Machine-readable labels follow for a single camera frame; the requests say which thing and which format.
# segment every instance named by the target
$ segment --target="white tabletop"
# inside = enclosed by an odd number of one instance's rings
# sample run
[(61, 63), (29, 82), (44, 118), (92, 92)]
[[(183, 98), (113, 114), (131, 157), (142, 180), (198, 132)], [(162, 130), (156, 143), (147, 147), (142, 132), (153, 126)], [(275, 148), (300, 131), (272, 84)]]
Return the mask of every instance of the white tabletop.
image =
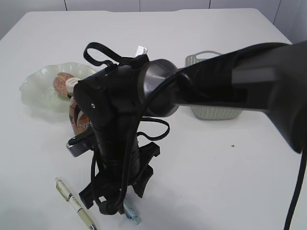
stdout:
[[(151, 60), (179, 68), (203, 50), (227, 53), (263, 42), (289, 41), (257, 10), (177, 12), (31, 12), (0, 41), (0, 228), (84, 230), (85, 225), (55, 189), (61, 177), (77, 195), (90, 181), (90, 152), (73, 158), (69, 119), (50, 122), (22, 104), (18, 88), (29, 74), (51, 64), (79, 62), (83, 49), (100, 42), (123, 56), (138, 45)], [(143, 199), (128, 197), (140, 213), (135, 227), (124, 216), (88, 213), (100, 230), (280, 230), (294, 191), (300, 156), (262, 113), (229, 121), (201, 121), (187, 107), (166, 119), (169, 136), (159, 141), (154, 175)], [(151, 124), (141, 130), (158, 134)], [(292, 230), (307, 225), (307, 183)]]

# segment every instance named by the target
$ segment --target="white pen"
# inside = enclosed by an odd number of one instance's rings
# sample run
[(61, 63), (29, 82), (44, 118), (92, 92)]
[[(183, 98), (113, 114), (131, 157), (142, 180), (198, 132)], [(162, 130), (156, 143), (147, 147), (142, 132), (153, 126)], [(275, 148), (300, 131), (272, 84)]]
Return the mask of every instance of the white pen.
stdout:
[(57, 182), (57, 190), (61, 195), (64, 197), (66, 201), (68, 201), (73, 209), (78, 213), (79, 217), (83, 220), (83, 222), (86, 224), (86, 226), (90, 230), (97, 230), (94, 222), (92, 219), (86, 214), (85, 210), (81, 207), (78, 200), (72, 195), (72, 193), (68, 190), (68, 188), (65, 186), (62, 180), (59, 178), (55, 179)]

